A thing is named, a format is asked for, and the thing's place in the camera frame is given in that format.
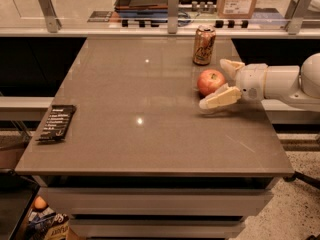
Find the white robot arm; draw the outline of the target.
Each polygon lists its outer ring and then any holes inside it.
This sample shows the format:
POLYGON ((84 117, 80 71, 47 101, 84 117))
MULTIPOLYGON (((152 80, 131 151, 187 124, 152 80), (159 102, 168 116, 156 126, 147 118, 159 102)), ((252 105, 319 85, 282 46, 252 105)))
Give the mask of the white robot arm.
POLYGON ((220 66, 233 80, 199 102, 204 110, 216 110, 238 101, 279 100, 288 106, 320 111, 320 56, 308 57, 299 66, 268 66, 220 60, 220 66))

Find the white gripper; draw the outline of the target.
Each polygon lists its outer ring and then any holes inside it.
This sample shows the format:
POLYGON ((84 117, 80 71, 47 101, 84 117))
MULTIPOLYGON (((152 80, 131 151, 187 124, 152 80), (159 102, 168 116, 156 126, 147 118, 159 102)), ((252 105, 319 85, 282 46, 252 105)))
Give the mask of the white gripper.
POLYGON ((234 80, 236 86, 222 85, 214 93, 199 102, 201 109, 215 109, 236 103, 241 97, 245 101, 261 101, 264 98, 264 82, 268 66, 248 64, 221 59, 220 66, 234 80))

